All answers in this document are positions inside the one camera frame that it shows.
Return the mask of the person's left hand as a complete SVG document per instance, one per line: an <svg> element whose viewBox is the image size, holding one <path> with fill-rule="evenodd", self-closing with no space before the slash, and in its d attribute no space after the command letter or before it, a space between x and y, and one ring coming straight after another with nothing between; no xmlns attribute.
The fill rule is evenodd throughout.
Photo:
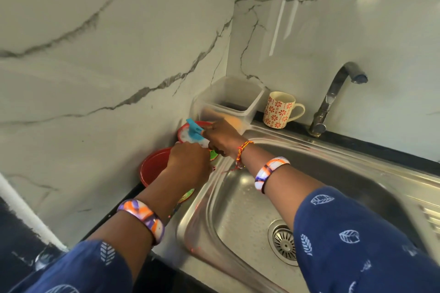
<svg viewBox="0 0 440 293"><path fill-rule="evenodd" d="M191 189L204 186L212 173L210 153L196 143L176 142L167 167L160 174L161 185L170 196L180 200Z"/></svg>

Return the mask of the blue dish scrubber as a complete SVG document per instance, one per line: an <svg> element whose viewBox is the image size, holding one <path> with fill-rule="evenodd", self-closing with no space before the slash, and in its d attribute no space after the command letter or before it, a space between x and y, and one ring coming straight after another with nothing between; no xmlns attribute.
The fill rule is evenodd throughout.
<svg viewBox="0 0 440 293"><path fill-rule="evenodd" d="M193 119L188 118L186 120L188 124L188 137L193 143L201 144L205 138L202 136L204 129L199 126Z"/></svg>

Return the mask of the person's left forearm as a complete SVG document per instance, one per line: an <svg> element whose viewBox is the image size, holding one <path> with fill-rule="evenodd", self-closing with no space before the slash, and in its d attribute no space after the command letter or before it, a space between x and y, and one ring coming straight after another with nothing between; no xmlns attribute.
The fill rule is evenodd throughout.
<svg viewBox="0 0 440 293"><path fill-rule="evenodd" d="M141 193L135 196L154 211L165 225L178 201L166 193L159 177ZM119 211L102 224L89 240L101 240L110 244L126 261L132 279L135 281L153 247L153 235L131 214Z"/></svg>

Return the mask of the person's right forearm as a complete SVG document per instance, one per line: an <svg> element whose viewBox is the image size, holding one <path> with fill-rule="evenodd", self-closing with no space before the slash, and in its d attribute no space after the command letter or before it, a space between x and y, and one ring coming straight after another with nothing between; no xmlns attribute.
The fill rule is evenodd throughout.
<svg viewBox="0 0 440 293"><path fill-rule="evenodd" d="M241 161L253 177L276 155L256 144L249 144L241 153ZM289 164L277 168L267 179L264 193L278 211L280 217L294 229L296 213L304 199L324 184L313 177L295 169Z"/></svg>

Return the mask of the green patterned plate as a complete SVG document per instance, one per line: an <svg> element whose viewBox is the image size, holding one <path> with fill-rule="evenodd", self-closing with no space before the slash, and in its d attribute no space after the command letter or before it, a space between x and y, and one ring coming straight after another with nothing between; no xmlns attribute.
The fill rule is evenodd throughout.
<svg viewBox="0 0 440 293"><path fill-rule="evenodd" d="M209 150L209 153L210 153L210 161L212 162L217 158L218 154L214 150ZM193 189L190 189L188 192L186 192L180 198L180 200L178 201L178 204L182 204L183 202L187 201L193 195L194 191L195 191L195 189L193 188Z"/></svg>

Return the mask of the red soap dish with foam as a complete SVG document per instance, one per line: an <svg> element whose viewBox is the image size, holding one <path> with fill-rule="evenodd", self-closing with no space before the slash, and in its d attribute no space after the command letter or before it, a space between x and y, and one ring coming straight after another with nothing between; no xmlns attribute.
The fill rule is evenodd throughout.
<svg viewBox="0 0 440 293"><path fill-rule="evenodd" d="M199 144L203 148L208 148L209 141L202 137L201 134L190 131L190 125L185 123L177 131L177 138L179 142L189 142L192 144Z"/></svg>

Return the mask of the clear plastic container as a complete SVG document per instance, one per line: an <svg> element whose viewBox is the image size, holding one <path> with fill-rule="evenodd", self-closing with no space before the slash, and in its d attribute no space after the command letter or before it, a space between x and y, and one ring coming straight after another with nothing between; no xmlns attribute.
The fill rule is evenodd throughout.
<svg viewBox="0 0 440 293"><path fill-rule="evenodd" d="M226 120L242 135L250 127L267 89L234 77L222 77L192 101L190 117L197 121Z"/></svg>

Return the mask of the red plastic bowl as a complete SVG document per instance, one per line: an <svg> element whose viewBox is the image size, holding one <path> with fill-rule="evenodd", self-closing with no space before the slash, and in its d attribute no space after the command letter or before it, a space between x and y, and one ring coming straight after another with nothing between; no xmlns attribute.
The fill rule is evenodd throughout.
<svg viewBox="0 0 440 293"><path fill-rule="evenodd" d="M148 155L139 166L139 178L148 187L166 169L172 147L157 150Z"/></svg>

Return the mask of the orange purple white bangle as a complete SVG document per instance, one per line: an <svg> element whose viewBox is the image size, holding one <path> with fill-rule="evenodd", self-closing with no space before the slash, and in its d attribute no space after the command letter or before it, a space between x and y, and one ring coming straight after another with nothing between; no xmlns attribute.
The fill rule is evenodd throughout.
<svg viewBox="0 0 440 293"><path fill-rule="evenodd" d="M290 165L285 157L275 157L269 160L257 173L255 177L255 188L265 194L264 188L271 174L283 165Z"/></svg>
<svg viewBox="0 0 440 293"><path fill-rule="evenodd" d="M123 211L137 218L153 235L153 246L157 246L165 233L165 225L159 216L146 204L136 199L123 201L117 208L117 212Z"/></svg>

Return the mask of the cream mug with red flowers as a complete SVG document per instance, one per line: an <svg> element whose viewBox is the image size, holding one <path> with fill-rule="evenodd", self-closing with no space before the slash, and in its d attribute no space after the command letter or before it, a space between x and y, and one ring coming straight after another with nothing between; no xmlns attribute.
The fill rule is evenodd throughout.
<svg viewBox="0 0 440 293"><path fill-rule="evenodd" d="M272 129L283 129L286 124L297 120L305 113L305 106L285 92L274 91L269 94L264 111L263 123Z"/></svg>

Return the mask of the steel sink faucet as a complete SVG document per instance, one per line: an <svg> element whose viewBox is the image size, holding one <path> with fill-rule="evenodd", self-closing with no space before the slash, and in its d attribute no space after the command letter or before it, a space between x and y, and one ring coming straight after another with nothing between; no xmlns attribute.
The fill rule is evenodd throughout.
<svg viewBox="0 0 440 293"><path fill-rule="evenodd" d="M360 69L357 63L346 62L333 78L319 109L313 115L312 123L308 128L308 133L311 136L318 138L326 131L325 119L347 78L354 84L365 84L368 82L367 75Z"/></svg>

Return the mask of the steel sink drain strainer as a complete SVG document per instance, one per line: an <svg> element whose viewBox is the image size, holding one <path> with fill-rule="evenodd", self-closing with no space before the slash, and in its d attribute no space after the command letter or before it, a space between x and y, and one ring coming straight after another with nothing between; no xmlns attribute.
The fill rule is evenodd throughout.
<svg viewBox="0 0 440 293"><path fill-rule="evenodd" d="M267 239L278 259L289 266L298 267L293 233L282 219L274 220L269 225Z"/></svg>

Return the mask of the stainless steel sink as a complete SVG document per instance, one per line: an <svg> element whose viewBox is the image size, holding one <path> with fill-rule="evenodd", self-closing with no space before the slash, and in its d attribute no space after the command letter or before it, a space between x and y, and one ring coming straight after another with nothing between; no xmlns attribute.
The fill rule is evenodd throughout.
<svg viewBox="0 0 440 293"><path fill-rule="evenodd" d="M440 177L256 123L245 137L337 188L395 225L440 264ZM269 225L281 219L247 170L219 158L180 220L182 269L222 293L308 293L299 267L273 253Z"/></svg>

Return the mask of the blue leaf print right sleeve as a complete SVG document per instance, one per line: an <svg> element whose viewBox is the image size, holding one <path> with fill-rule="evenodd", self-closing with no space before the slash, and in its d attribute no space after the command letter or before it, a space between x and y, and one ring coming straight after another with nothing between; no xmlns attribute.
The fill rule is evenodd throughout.
<svg viewBox="0 0 440 293"><path fill-rule="evenodd" d="M432 258L333 187L302 201L293 234L310 293L440 293L440 266Z"/></svg>

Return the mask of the blue leaf print left sleeve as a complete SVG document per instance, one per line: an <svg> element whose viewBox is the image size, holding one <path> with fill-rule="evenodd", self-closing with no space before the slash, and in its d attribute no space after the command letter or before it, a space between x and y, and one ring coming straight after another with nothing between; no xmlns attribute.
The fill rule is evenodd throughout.
<svg viewBox="0 0 440 293"><path fill-rule="evenodd" d="M108 243L82 241L23 279L8 293L132 293L124 258Z"/></svg>

